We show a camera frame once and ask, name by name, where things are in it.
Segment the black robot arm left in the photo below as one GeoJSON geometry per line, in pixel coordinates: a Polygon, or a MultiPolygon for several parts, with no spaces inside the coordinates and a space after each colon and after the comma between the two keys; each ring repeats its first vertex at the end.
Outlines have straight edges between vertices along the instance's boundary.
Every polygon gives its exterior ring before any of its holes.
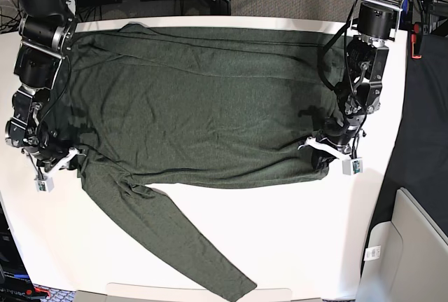
{"type": "Polygon", "coordinates": [[[322,131],[305,141],[314,149],[311,163],[315,170],[338,159],[344,174],[362,172],[363,161],[357,153],[359,139],[368,115],[379,109],[389,54],[386,42],[396,38],[404,5],[405,0],[354,0],[352,7],[359,10],[358,15],[350,13],[318,52],[319,78],[334,92],[342,117],[326,120],[322,131]],[[343,77],[333,84],[324,73],[323,60],[339,39],[343,40],[343,77]]]}

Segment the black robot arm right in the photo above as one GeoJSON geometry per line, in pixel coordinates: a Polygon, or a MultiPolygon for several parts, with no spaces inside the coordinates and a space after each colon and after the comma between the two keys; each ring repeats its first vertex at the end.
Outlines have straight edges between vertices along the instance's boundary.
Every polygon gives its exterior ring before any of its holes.
{"type": "Polygon", "coordinates": [[[74,35],[76,0],[18,0],[24,16],[20,21],[20,49],[14,74],[21,86],[12,97],[13,116],[6,124],[6,143],[30,158],[42,177],[69,155],[44,123],[58,102],[51,91],[74,35]]]}

